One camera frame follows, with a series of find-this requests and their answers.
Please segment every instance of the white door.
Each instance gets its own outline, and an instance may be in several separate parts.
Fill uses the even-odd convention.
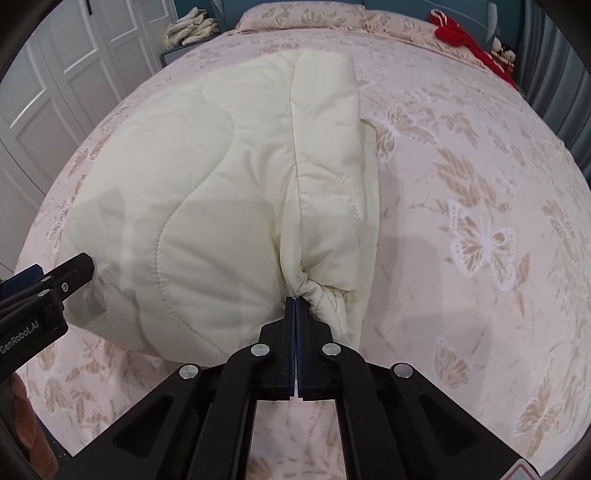
[[[92,13],[86,0],[64,0],[37,29],[51,74],[87,134],[130,91],[91,25]]]
[[[89,0],[93,29],[104,39],[106,54],[123,77],[127,94],[158,71],[158,63],[135,0]]]
[[[85,137],[34,34],[0,83],[0,140],[24,173],[47,193]]]
[[[172,0],[135,0],[156,59],[164,52],[166,29],[175,21]]]
[[[0,278],[12,276],[44,195],[0,143]]]

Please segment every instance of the metal screw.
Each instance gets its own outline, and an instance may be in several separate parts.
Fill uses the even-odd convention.
[[[268,345],[264,343],[257,343],[256,345],[252,345],[251,353],[254,356],[265,356],[271,351]]]
[[[394,365],[394,373],[397,377],[408,378],[413,374],[414,370],[409,364]]]
[[[197,365],[183,365],[181,370],[178,371],[178,374],[188,380],[189,378],[195,378],[199,373],[199,367]]]
[[[325,355],[335,356],[340,353],[340,345],[336,343],[325,343],[322,346],[322,351]]]

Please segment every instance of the cream quilt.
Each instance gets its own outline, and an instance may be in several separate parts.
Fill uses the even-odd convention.
[[[357,348],[378,226],[351,57],[229,66],[155,95],[103,147],[61,238],[60,262],[87,252],[96,267],[66,319],[210,367],[303,296]]]

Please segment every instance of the stuffed toy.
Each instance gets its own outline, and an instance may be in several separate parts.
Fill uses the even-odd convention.
[[[513,73],[513,70],[515,69],[515,52],[504,43],[501,43],[496,37],[492,42],[491,57],[505,73],[508,75]]]

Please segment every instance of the bed sheet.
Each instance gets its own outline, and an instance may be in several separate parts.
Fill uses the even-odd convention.
[[[413,364],[544,473],[591,420],[591,193],[563,143],[508,84],[423,47],[321,29],[225,34],[199,47],[82,144],[43,203],[19,268],[54,267],[93,160],[163,86],[284,48],[349,53],[362,118],[378,132],[381,201],[361,353]],[[71,327],[19,373],[42,421],[76,453],[177,367]],[[249,473],[344,479],[334,404],[260,403]]]

